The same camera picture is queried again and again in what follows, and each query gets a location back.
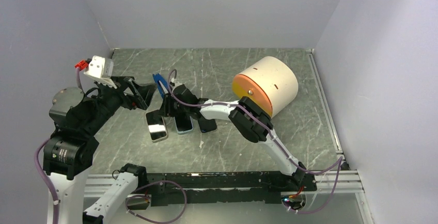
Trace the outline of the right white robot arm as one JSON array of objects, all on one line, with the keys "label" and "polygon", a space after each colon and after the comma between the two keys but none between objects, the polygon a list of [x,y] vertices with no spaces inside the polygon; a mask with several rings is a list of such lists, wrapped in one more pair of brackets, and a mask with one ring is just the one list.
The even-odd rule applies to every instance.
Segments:
[{"label": "right white robot arm", "polygon": [[186,114],[195,120],[230,121],[248,141],[260,145],[284,174],[284,184],[297,190],[304,183],[305,168],[277,136],[271,116],[249,97],[238,101],[221,102],[198,98],[185,85],[164,94],[159,109],[161,116]]}]

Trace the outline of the cream and orange drum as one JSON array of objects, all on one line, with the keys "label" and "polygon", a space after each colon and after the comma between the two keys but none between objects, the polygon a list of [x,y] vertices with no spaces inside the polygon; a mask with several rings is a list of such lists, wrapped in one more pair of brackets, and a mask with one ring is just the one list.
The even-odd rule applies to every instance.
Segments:
[{"label": "cream and orange drum", "polygon": [[275,117],[298,94],[298,79],[279,59],[266,56],[237,74],[231,84],[240,99],[249,97],[270,117]]}]

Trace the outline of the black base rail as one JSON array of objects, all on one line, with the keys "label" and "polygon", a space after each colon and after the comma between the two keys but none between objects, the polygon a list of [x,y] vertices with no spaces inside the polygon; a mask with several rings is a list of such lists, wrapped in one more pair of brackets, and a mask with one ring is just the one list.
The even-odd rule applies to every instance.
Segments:
[{"label": "black base rail", "polygon": [[311,174],[288,176],[279,171],[149,173],[136,194],[152,206],[170,204],[264,202],[280,204],[289,195],[316,191]]}]

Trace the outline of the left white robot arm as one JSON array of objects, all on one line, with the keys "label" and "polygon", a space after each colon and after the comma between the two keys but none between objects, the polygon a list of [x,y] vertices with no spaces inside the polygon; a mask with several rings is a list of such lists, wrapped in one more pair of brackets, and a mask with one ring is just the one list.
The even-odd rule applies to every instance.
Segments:
[{"label": "left white robot arm", "polygon": [[131,76],[112,76],[110,81],[95,81],[97,94],[68,87],[53,97],[49,116],[55,130],[34,160],[50,194],[48,223],[108,223],[128,194],[148,186],[146,168],[127,164],[121,179],[84,208],[86,181],[99,146],[96,133],[121,107],[146,110],[157,89],[155,83],[138,84]]}]

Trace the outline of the blue clip tool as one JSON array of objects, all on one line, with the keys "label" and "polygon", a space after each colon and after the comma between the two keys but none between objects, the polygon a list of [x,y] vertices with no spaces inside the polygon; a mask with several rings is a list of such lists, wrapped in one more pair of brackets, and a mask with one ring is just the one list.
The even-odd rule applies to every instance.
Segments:
[{"label": "blue clip tool", "polygon": [[161,98],[164,98],[165,95],[168,94],[168,83],[166,79],[159,73],[153,74],[152,77],[157,85]]}]

